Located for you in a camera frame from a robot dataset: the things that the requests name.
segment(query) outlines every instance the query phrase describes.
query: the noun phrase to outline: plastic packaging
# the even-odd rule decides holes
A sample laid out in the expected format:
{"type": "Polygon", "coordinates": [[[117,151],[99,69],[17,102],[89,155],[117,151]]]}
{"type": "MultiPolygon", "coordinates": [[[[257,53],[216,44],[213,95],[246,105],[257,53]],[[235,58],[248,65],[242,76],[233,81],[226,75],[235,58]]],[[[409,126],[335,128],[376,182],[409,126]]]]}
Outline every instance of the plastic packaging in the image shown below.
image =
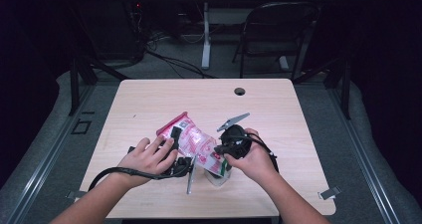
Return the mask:
{"type": "Polygon", "coordinates": [[[229,178],[230,174],[232,173],[232,169],[226,171],[226,175],[224,177],[215,175],[208,170],[204,170],[205,176],[207,177],[208,181],[210,181],[214,186],[221,186],[223,185],[229,178]]]}
{"type": "Polygon", "coordinates": [[[156,134],[163,134],[170,138],[174,126],[182,129],[179,137],[179,152],[184,156],[197,156],[196,164],[206,170],[227,179],[230,172],[227,171],[227,160],[214,151],[217,141],[212,136],[201,131],[187,115],[182,113],[167,125],[159,129],[156,134]]]}

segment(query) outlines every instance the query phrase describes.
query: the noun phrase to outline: metal bracket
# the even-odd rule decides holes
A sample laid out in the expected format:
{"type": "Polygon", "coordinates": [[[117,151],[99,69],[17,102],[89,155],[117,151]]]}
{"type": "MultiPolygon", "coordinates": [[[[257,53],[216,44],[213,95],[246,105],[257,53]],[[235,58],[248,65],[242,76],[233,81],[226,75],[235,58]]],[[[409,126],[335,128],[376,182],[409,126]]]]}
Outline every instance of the metal bracket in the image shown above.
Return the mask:
{"type": "Polygon", "coordinates": [[[227,119],[226,122],[224,122],[223,125],[221,125],[219,128],[217,128],[217,131],[221,131],[223,129],[227,129],[230,126],[232,126],[233,124],[235,124],[236,122],[242,120],[243,118],[245,118],[247,116],[249,116],[249,113],[248,112],[247,113],[244,113],[242,115],[239,115],[239,116],[235,116],[235,117],[229,118],[229,119],[227,119]]]}
{"type": "Polygon", "coordinates": [[[85,194],[87,194],[86,191],[69,191],[66,197],[72,200],[76,200],[77,198],[83,197],[85,194]]]}
{"type": "Polygon", "coordinates": [[[198,154],[196,154],[195,157],[193,158],[192,166],[191,166],[192,169],[189,173],[189,179],[188,179],[188,182],[187,182],[187,189],[186,189],[186,194],[188,194],[188,195],[192,193],[191,189],[192,189],[193,178],[195,177],[197,157],[198,157],[198,154]]]}
{"type": "Polygon", "coordinates": [[[338,187],[331,188],[325,192],[318,193],[319,198],[322,198],[323,200],[327,200],[329,198],[335,198],[335,195],[339,194],[341,190],[338,187]]]}

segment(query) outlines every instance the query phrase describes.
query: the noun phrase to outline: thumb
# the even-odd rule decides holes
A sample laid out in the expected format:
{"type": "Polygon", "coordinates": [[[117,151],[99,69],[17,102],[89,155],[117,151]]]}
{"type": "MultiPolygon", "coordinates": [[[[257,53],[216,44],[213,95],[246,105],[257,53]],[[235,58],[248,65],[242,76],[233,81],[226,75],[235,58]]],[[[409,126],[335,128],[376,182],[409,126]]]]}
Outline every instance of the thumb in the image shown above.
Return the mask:
{"type": "Polygon", "coordinates": [[[226,158],[226,160],[229,162],[229,164],[231,166],[237,167],[237,159],[234,158],[232,155],[228,154],[228,153],[224,153],[224,158],[226,158]]]}

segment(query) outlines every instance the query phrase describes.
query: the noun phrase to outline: pink snack bag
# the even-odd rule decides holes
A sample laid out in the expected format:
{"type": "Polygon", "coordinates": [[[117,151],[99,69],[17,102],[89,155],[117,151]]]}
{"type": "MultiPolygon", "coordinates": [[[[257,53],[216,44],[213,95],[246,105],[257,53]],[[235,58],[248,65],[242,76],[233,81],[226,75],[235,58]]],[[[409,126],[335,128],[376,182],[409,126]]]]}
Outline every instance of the pink snack bag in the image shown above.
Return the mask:
{"type": "Polygon", "coordinates": [[[182,155],[192,158],[198,155],[196,159],[197,165],[216,175],[228,178],[229,173],[226,171],[227,160],[214,151],[214,147],[217,146],[215,138],[201,131],[192,119],[187,116],[187,112],[183,112],[159,129],[156,134],[163,134],[166,138],[170,138],[174,126],[182,129],[179,137],[179,152],[182,155]]]}

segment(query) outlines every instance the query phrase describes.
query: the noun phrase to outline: hand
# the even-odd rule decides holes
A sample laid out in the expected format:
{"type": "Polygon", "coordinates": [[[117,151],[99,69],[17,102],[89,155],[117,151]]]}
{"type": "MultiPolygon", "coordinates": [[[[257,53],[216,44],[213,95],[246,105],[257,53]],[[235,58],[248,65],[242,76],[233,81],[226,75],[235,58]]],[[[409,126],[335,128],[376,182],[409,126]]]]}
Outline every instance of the hand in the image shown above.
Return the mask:
{"type": "MultiPolygon", "coordinates": [[[[258,136],[258,132],[251,128],[245,128],[245,132],[258,136]]],[[[224,157],[230,165],[241,169],[245,175],[258,184],[271,175],[279,175],[273,166],[269,154],[256,142],[252,142],[251,149],[242,159],[236,159],[227,153],[224,154],[224,157]]]]}
{"type": "MultiPolygon", "coordinates": [[[[128,153],[118,164],[119,167],[132,168],[138,171],[160,174],[167,170],[177,157],[177,150],[172,150],[166,159],[162,160],[165,154],[170,150],[174,143],[174,139],[168,139],[165,144],[157,151],[158,146],[164,141],[164,136],[158,136],[155,141],[149,145],[149,138],[143,138],[137,147],[128,153]]],[[[133,188],[143,185],[150,179],[141,176],[130,176],[123,173],[116,173],[123,178],[123,182],[127,187],[133,188]]]]}

